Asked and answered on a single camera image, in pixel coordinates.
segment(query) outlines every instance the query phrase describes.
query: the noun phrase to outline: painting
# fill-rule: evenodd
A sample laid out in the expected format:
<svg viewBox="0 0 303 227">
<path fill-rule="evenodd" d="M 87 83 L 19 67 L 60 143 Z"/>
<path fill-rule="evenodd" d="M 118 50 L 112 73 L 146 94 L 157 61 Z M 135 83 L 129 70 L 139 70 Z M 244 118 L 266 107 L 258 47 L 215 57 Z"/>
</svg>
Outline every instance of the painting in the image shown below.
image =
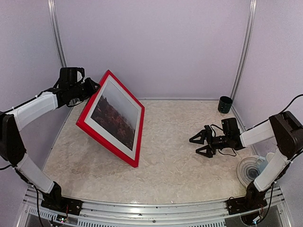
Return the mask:
<svg viewBox="0 0 303 227">
<path fill-rule="evenodd" d="M 77 125 L 133 167 L 139 165 L 144 106 L 107 71 Z"/>
</svg>

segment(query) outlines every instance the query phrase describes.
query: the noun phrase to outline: black cable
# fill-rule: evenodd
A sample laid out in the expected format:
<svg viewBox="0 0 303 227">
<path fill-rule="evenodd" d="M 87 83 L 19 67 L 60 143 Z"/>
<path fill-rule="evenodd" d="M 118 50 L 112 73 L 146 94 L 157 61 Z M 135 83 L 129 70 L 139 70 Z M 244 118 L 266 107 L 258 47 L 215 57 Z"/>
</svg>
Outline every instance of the black cable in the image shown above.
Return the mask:
<svg viewBox="0 0 303 227">
<path fill-rule="evenodd" d="M 300 94 L 300 95 L 294 97 L 294 98 L 292 99 L 292 101 L 290 101 L 290 103 L 289 103 L 289 104 L 280 112 L 280 114 L 283 113 L 285 110 L 287 110 L 288 107 L 294 102 L 294 100 L 296 100 L 297 98 L 299 98 L 299 97 L 301 97 L 301 96 L 303 96 L 303 94 Z"/>
<path fill-rule="evenodd" d="M 267 216 L 267 214 L 268 214 L 268 212 L 269 212 L 269 208 L 270 208 L 270 205 L 271 205 L 271 200 L 272 200 L 272 198 L 273 198 L 273 191 L 274 191 L 274 184 L 272 184 L 272 186 L 271 186 L 270 200 L 269 200 L 269 205 L 268 205 L 266 214 L 265 214 L 264 217 L 261 219 L 261 221 L 259 221 L 259 222 L 257 223 L 257 225 L 260 224 L 262 221 L 264 221 L 264 219 L 266 218 L 266 216 Z"/>
<path fill-rule="evenodd" d="M 75 105 L 66 105 L 67 107 L 74 107 L 74 106 L 77 106 L 77 105 L 80 105 L 81 103 L 83 103 L 84 101 L 78 103 L 78 104 L 75 104 Z"/>
<path fill-rule="evenodd" d="M 218 128 L 218 129 L 220 129 L 221 131 L 223 131 L 223 129 L 221 129 L 218 125 L 211 124 L 210 127 L 212 127 L 212 126 L 214 126 L 214 127 Z"/>
<path fill-rule="evenodd" d="M 211 125 L 210 125 L 210 128 L 213 130 L 214 136 L 215 136 L 215 137 L 216 137 L 217 133 L 216 133 L 216 131 L 212 128 L 212 126 L 214 126 L 214 127 L 216 127 L 216 128 L 218 128 L 218 129 L 220 129 L 220 130 L 223 131 L 223 129 L 221 129 L 219 126 L 217 126 L 217 125 L 215 125 L 215 124 L 211 124 Z M 229 156 L 232 156 L 232 157 L 236 157 L 236 156 L 237 156 L 237 153 L 235 152 L 235 150 L 234 150 L 233 148 L 232 148 L 232 151 L 234 152 L 235 155 L 224 154 L 224 153 L 222 153 L 220 150 L 218 150 L 218 152 L 219 152 L 221 155 L 229 155 Z"/>
<path fill-rule="evenodd" d="M 232 151 L 234 152 L 235 155 L 231 155 L 231 154 L 224 154 L 222 153 L 221 151 L 218 150 L 218 152 L 221 154 L 221 155 L 229 155 L 229 156 L 232 156 L 232 157 L 236 157 L 237 156 L 237 153 L 235 152 L 234 149 L 232 149 Z"/>
<path fill-rule="evenodd" d="M 21 103 L 20 105 L 17 105 L 16 107 L 14 107 L 14 108 L 12 108 L 12 109 L 9 109 L 9 110 L 7 110 L 7 111 L 4 111 L 4 113 L 6 114 L 6 113 L 8 113 L 8 112 L 10 112 L 10 111 L 13 111 L 14 109 L 17 109 L 17 108 L 19 108 L 19 107 L 21 107 L 21 106 L 23 106 L 23 105 L 25 105 L 25 104 L 27 104 L 27 103 L 29 103 L 29 102 L 35 100 L 36 98 L 40 97 L 40 96 L 42 95 L 42 93 L 43 93 L 43 91 L 41 91 L 37 96 L 35 96 L 35 97 L 33 97 L 33 98 L 27 100 L 26 102 Z"/>
<path fill-rule="evenodd" d="M 0 170 L 5 170 L 5 169 L 7 169 L 7 168 L 9 168 L 9 167 L 11 167 L 12 165 L 8 165 L 8 166 L 6 166 L 6 167 L 3 167 L 3 168 L 0 168 Z"/>
<path fill-rule="evenodd" d="M 40 217 L 40 211 L 39 211 L 39 192 L 35 185 L 33 185 L 33 187 L 36 189 L 36 193 L 37 193 L 37 211 L 38 211 L 39 221 L 40 221 L 41 226 L 44 227 L 41 217 Z"/>
<path fill-rule="evenodd" d="M 281 114 L 281 113 L 283 113 L 285 110 L 287 110 L 288 107 L 290 107 L 290 105 L 294 102 L 294 100 L 296 100 L 297 98 L 302 97 L 302 96 L 303 96 L 303 94 L 300 94 L 300 95 L 297 95 L 296 97 L 294 97 L 294 98 L 292 99 L 292 101 L 290 101 L 290 103 L 289 103 L 282 111 L 279 112 L 279 114 Z M 267 122 L 267 121 L 268 121 L 268 119 L 266 119 L 265 121 L 262 121 L 261 123 L 259 123 L 259 124 L 255 125 L 255 126 L 249 128 L 249 129 L 247 129 L 246 131 L 251 130 L 251 129 L 257 127 L 258 125 L 261 125 L 261 124 L 263 124 L 264 122 Z"/>
<path fill-rule="evenodd" d="M 303 153 L 303 149 L 295 156 L 295 157 L 293 157 L 292 159 L 291 159 L 291 161 L 293 161 L 293 160 L 295 160 L 297 157 L 299 157 L 299 155 L 300 154 L 302 154 Z"/>
</svg>

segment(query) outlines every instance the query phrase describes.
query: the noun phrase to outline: metal frame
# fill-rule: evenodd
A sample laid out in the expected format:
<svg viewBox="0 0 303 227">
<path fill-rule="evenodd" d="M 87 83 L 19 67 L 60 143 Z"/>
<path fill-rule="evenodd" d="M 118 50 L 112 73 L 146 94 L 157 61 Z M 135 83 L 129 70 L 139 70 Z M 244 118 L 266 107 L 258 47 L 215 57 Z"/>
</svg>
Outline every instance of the metal frame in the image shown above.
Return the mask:
<svg viewBox="0 0 303 227">
<path fill-rule="evenodd" d="M 51 24 L 53 27 L 53 35 L 55 38 L 55 43 L 57 46 L 57 52 L 60 60 L 61 67 L 66 67 L 66 60 L 63 52 L 63 47 L 61 43 L 60 38 L 60 32 L 59 32 L 59 25 L 58 25 L 58 19 L 56 14 L 56 5 L 54 0 L 48 0 L 48 9 L 49 9 L 49 15 L 51 18 Z"/>
<path fill-rule="evenodd" d="M 249 46 L 250 46 L 250 39 L 252 34 L 252 29 L 255 21 L 255 14 L 256 14 L 256 7 L 257 7 L 257 0 L 250 0 L 250 12 L 248 16 L 247 26 L 246 26 L 246 32 L 245 32 L 245 38 L 244 38 L 244 44 L 242 48 L 242 53 L 240 57 L 240 63 L 238 65 L 236 79 L 233 84 L 232 88 L 232 94 L 231 99 L 234 100 L 239 88 L 240 80 L 243 74 L 243 69 L 245 66 L 245 61 L 247 58 Z"/>
<path fill-rule="evenodd" d="M 266 193 L 269 202 L 270 192 Z M 181 204 L 126 204 L 113 202 L 98 202 L 83 200 L 82 211 L 79 216 L 69 215 L 72 224 L 69 226 L 85 227 L 142 227 L 142 226 L 225 226 L 225 219 L 236 215 L 229 215 L 225 200 L 181 203 Z M 272 206 L 277 205 L 284 227 L 291 227 L 285 200 L 279 187 L 274 189 Z M 51 219 L 57 214 L 53 210 L 40 207 L 40 216 Z M 37 216 L 36 191 L 29 187 L 25 195 L 21 216 L 17 227 L 24 227 L 28 215 Z"/>
</svg>

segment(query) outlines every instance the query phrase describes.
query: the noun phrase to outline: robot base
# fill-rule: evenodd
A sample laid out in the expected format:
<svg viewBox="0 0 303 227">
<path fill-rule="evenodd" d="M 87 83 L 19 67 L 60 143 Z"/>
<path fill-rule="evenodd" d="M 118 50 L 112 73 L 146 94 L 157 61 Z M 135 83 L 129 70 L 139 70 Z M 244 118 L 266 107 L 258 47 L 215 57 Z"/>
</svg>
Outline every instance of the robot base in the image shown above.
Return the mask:
<svg viewBox="0 0 303 227">
<path fill-rule="evenodd" d="M 68 205 L 68 214 L 73 214 L 73 215 L 80 215 L 80 211 L 82 208 L 82 201 L 81 200 L 75 200 L 75 199 L 71 199 L 71 198 L 66 198 L 66 197 L 62 197 L 63 203 Z M 66 213 L 67 207 L 64 207 L 62 209 L 59 209 L 58 207 L 54 206 L 53 203 L 49 203 L 47 200 L 43 200 L 41 203 L 42 207 L 48 208 L 50 210 L 55 210 L 58 212 L 62 212 L 62 213 Z"/>
<path fill-rule="evenodd" d="M 229 215 L 239 214 L 239 213 L 247 212 L 250 210 L 256 210 L 256 209 L 261 208 L 261 205 L 263 207 L 267 206 L 266 200 L 260 199 L 259 201 L 255 201 L 255 205 L 248 209 L 244 206 L 244 204 L 246 203 L 245 196 L 239 197 L 239 198 L 234 198 L 234 199 L 229 199 L 228 201 L 226 201 L 226 203 L 227 203 L 227 209 L 228 209 Z"/>
</svg>

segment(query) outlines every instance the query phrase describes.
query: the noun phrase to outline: white wall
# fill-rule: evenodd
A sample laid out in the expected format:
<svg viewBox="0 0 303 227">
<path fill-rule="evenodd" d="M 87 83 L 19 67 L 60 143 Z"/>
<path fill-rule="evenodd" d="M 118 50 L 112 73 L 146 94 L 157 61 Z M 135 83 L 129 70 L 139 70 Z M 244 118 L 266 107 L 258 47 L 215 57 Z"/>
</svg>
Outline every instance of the white wall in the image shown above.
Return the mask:
<svg viewBox="0 0 303 227">
<path fill-rule="evenodd" d="M 303 1 L 260 0 L 240 88 L 234 106 L 247 128 L 280 112 L 303 93 Z M 289 110 L 303 123 L 303 98 Z M 265 155 L 274 140 L 257 146 Z M 303 155 L 281 179 L 294 226 L 302 226 Z"/>
<path fill-rule="evenodd" d="M 52 87 L 60 64 L 47 0 L 2 0 L 0 6 L 0 111 L 27 101 Z M 22 132 L 27 153 L 42 167 L 68 110 L 37 119 Z M 0 158 L 0 167 L 8 162 Z M 11 227 L 27 184 L 9 168 L 0 171 L 0 227 Z"/>
<path fill-rule="evenodd" d="M 229 95 L 249 0 L 61 0 L 66 60 L 100 80 L 110 69 L 138 98 Z"/>
</svg>

